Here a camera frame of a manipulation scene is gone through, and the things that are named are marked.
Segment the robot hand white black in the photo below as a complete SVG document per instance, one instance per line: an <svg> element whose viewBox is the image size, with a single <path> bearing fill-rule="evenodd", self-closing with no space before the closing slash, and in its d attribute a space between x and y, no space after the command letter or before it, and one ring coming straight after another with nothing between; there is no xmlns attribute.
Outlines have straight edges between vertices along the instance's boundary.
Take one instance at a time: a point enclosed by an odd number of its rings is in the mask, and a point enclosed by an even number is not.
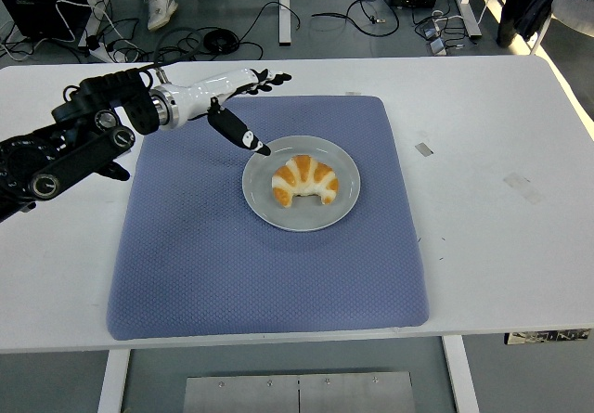
<svg viewBox="0 0 594 413"><path fill-rule="evenodd" d="M274 86L291 79L290 74L282 71L241 69L190 86L165 84L161 90L166 95L168 117L162 125L174 129L204 115L209 125L232 144L268 156L271 154L270 148L225 107L225 102L241 94L269 92Z"/></svg>

